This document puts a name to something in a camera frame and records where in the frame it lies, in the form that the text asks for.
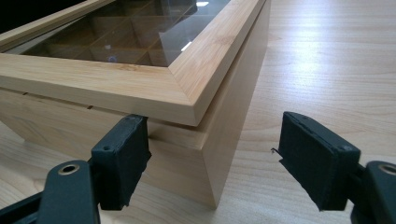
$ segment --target wooden box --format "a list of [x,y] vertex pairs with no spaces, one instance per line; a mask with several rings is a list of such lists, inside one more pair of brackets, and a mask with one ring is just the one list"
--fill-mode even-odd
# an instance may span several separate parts
[[[87,1],[4,33],[0,49],[109,2]],[[179,6],[163,18],[142,1],[134,2],[139,10],[114,4],[124,10],[99,9],[30,55],[0,54],[0,120],[27,141],[87,160],[123,116],[147,116],[153,156],[142,181],[217,206],[265,54],[270,0],[231,0],[217,15],[186,15]],[[185,20],[192,24],[177,23]],[[88,28],[69,35],[84,22]],[[181,53],[185,39],[167,32],[172,22],[194,36]],[[202,31],[189,30],[194,24]]]

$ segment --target wooden table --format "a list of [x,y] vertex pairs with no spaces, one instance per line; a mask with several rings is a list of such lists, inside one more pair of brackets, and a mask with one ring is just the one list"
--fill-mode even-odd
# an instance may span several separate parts
[[[320,213],[278,162],[282,113],[316,119],[362,151],[361,164],[396,162],[396,3],[272,4],[270,41],[219,207],[147,184],[103,223],[349,223]],[[71,160],[23,142],[0,124],[0,207],[42,190],[47,171]]]

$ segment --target wooden lid frame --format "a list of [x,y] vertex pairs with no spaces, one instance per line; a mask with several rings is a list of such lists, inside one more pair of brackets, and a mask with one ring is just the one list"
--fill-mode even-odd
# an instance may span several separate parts
[[[6,32],[0,46],[110,2],[86,1]],[[168,67],[1,53],[0,87],[196,126],[264,2],[231,0]]]

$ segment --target black clamp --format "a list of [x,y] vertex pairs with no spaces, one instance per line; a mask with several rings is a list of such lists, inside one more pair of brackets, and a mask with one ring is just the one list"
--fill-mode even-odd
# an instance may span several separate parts
[[103,210],[129,205],[149,152],[147,118],[130,115],[92,149],[91,159],[49,171],[45,188],[0,210],[0,223],[100,223]]
[[322,210],[355,206],[352,223],[396,223],[396,165],[370,161],[359,165],[361,151],[315,120],[285,112],[280,162]]

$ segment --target light wood surface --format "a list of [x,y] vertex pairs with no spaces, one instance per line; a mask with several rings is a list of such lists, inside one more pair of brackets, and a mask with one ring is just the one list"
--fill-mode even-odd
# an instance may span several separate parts
[[0,34],[0,52],[42,35],[114,0],[88,0]]
[[[265,2],[197,127],[148,120],[152,157],[143,182],[212,207],[219,204],[262,67],[270,2]],[[25,140],[82,160],[127,115],[2,88],[0,107],[0,120]]]
[[231,0],[168,68],[1,53],[0,87],[197,126],[264,2]]
[[[272,4],[269,46],[217,210],[139,184],[131,207],[103,223],[350,223],[319,212],[276,154],[285,110],[316,119],[362,151],[396,163],[396,3]],[[0,125],[0,206],[38,192],[72,158],[25,143]]]

